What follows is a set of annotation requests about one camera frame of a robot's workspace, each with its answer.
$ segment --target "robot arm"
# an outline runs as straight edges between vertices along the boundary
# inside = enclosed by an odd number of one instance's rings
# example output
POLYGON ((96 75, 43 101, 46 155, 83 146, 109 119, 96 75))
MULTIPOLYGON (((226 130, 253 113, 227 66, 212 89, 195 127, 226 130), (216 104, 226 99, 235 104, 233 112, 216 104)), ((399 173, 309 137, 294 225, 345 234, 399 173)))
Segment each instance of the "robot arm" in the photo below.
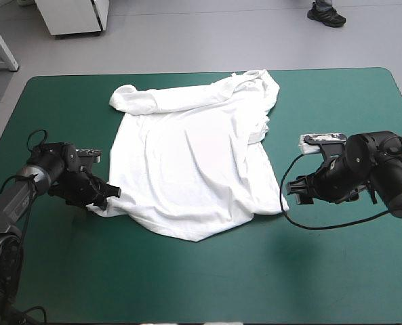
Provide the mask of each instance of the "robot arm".
POLYGON ((388 210, 402 218, 402 137, 381 131, 352 135, 305 135, 303 153, 323 154, 324 161, 312 174, 287 184, 287 194, 296 194, 298 204, 313 199, 339 204, 359 198, 368 190, 373 203, 377 192, 388 210))
MULTIPOLYGON (((36 197, 49 193, 65 199, 67 204, 83 208, 94 204, 105 210, 108 197, 121 195, 120 188, 106 184, 91 172, 101 151, 78 150, 64 142, 46 144, 47 132, 44 133, 44 140, 30 150, 26 165, 12 177, 15 184, 0 194, 0 321, 1 314, 8 319, 16 314, 12 308, 6 310, 7 302, 14 302, 22 268, 24 235, 16 222, 27 213, 36 197)), ((19 315, 28 324, 37 324, 19 315)))

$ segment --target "black shoe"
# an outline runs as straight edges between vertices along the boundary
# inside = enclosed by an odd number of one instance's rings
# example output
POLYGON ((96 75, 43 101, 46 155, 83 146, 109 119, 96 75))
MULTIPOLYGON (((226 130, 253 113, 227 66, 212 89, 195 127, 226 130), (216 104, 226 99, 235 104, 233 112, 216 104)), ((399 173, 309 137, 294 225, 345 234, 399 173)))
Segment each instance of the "black shoe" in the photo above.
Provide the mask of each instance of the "black shoe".
POLYGON ((315 2, 312 4, 312 9, 308 11, 308 18, 322 22, 326 26, 341 27, 344 26, 346 19, 336 12, 334 8, 326 12, 319 12, 315 2))

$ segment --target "wrinkled fabric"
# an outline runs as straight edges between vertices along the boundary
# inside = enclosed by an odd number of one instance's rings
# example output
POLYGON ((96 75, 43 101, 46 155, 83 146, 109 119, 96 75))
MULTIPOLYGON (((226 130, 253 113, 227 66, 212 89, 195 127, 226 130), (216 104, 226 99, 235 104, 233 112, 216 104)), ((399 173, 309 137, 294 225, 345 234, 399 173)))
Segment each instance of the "wrinkled fabric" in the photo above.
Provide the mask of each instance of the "wrinkled fabric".
POLYGON ((199 241, 281 212, 260 141, 279 86, 265 70, 194 87, 119 87, 125 113, 110 151, 109 183, 122 189, 103 217, 130 215, 152 232, 199 241))

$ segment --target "white cabinet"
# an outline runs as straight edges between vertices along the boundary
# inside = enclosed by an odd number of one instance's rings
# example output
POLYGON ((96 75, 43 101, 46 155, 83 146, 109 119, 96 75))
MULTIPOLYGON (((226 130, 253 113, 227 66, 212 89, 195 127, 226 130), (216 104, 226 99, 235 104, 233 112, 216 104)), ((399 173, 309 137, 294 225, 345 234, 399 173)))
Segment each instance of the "white cabinet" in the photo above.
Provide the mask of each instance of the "white cabinet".
POLYGON ((35 0, 52 35, 106 30, 108 0, 35 0))

